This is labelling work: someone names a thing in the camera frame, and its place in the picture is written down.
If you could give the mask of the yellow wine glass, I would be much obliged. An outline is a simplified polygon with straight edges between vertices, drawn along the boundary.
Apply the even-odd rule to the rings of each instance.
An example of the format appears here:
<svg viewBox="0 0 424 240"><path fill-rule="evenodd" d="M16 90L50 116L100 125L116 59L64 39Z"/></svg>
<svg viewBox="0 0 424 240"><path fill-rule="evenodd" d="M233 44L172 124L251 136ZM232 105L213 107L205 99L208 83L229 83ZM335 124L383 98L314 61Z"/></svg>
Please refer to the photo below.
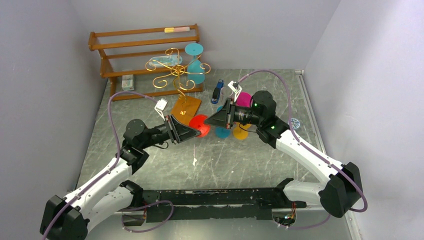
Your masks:
<svg viewBox="0 0 424 240"><path fill-rule="evenodd" d="M249 128L250 127L251 127L251 124L236 123L235 127L232 131L232 134L237 140L244 140L249 135Z"/></svg>

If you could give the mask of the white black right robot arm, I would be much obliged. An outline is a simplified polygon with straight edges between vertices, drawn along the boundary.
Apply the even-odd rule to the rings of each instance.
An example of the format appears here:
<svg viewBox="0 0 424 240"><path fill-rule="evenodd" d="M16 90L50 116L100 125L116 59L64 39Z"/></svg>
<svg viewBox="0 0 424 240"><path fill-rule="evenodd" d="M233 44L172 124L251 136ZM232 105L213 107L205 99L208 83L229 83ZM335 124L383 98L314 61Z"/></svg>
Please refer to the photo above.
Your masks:
<svg viewBox="0 0 424 240"><path fill-rule="evenodd" d="M343 164L302 139L276 116L276 106L272 94L260 90L251 97L248 106L238 106L227 98L223 107L204 123L225 129L235 123L255 125L256 134L265 144L288 154L319 181L284 181L274 195L278 206L285 208L301 201L321 205L333 217L343 217L364 195L359 167L352 162Z"/></svg>

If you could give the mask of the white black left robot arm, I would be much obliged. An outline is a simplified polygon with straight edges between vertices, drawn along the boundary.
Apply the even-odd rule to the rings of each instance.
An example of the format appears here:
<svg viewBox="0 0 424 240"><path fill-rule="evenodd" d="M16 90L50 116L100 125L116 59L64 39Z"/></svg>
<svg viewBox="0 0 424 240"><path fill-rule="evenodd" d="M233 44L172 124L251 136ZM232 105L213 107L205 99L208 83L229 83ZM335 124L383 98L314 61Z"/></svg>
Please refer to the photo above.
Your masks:
<svg viewBox="0 0 424 240"><path fill-rule="evenodd" d="M40 225L44 240L84 240L115 212L139 209L143 188L129 180L147 161L146 148L171 141L179 144L201 132L180 123L173 115L149 128L141 119L128 122L115 157L94 177L64 197L52 196L46 203Z"/></svg>

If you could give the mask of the pink wine glass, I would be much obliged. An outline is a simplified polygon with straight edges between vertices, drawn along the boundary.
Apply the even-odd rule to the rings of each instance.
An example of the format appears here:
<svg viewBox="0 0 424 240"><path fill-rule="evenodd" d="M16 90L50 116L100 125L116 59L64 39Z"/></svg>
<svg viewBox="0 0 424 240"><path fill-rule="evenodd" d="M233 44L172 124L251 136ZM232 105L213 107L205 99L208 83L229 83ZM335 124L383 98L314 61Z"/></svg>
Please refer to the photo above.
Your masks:
<svg viewBox="0 0 424 240"><path fill-rule="evenodd" d="M248 92L242 91L238 95L237 100L235 101L235 104L240 107L251 107L252 105L251 98L252 98L251 94L249 94Z"/></svg>

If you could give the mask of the red wine glass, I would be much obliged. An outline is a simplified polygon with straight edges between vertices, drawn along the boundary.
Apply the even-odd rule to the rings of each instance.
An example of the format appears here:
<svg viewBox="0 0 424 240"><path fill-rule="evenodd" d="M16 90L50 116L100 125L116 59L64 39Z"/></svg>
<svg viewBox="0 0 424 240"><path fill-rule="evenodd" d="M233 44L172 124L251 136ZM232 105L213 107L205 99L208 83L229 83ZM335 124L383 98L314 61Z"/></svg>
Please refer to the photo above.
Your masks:
<svg viewBox="0 0 424 240"><path fill-rule="evenodd" d="M198 114L189 121L189 127L200 131L200 135L198 136L199 138L205 137L210 132L211 126L205 124L205 120L207 118L208 116L205 114Z"/></svg>

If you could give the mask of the clear wine glass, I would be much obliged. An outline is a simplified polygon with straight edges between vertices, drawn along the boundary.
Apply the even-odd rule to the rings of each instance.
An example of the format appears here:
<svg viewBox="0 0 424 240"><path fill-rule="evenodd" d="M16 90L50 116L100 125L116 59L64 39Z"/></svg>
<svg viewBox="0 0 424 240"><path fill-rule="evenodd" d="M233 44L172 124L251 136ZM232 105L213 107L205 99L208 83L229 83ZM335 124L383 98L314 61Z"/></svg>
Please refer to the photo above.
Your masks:
<svg viewBox="0 0 424 240"><path fill-rule="evenodd" d="M233 95L233 91L229 88L229 87L227 87L227 86L224 86L223 88L221 88L221 90L220 90L220 95L223 97L223 98L229 98L229 97L231 97L232 95Z"/></svg>

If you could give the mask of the gold wire glass rack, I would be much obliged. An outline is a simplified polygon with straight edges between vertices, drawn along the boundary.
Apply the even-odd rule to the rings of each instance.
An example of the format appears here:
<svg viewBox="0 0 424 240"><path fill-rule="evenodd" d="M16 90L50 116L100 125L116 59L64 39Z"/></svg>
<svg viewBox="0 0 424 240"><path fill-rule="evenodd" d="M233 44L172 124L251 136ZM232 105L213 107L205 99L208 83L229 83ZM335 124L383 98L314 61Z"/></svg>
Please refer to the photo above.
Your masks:
<svg viewBox="0 0 424 240"><path fill-rule="evenodd" d="M169 48L165 52L165 55L180 55L180 50L177 48ZM199 84L195 84L192 80L188 80L187 77L187 66L182 63L175 66L163 66L164 68L169 69L170 73L163 76L155 77L152 81L152 84L157 89L162 89L168 85L167 77L174 76L172 80L172 85L175 90L178 92L178 100L174 104L174 107L171 110L171 114L181 122L182 124L189 125L190 120L195 117L197 111L202 103L198 98L188 96L187 93L196 91L196 87ZM201 62L201 68L205 70L205 74L208 74L211 71L211 66L207 63ZM157 69L157 67L152 67L148 64L148 61L145 63L145 69L152 72Z"/></svg>

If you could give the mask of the blue wine glass front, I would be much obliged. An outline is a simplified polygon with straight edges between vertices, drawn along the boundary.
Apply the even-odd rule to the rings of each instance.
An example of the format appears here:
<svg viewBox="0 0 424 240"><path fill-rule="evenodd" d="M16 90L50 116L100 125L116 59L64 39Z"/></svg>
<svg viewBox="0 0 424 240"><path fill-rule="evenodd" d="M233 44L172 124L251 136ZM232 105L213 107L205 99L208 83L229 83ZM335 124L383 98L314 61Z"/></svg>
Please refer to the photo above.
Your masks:
<svg viewBox="0 0 424 240"><path fill-rule="evenodd" d="M216 127L215 130L215 135L220 138L220 139L226 139L230 136L231 130L230 129L226 129L226 128L222 128L222 127Z"/></svg>

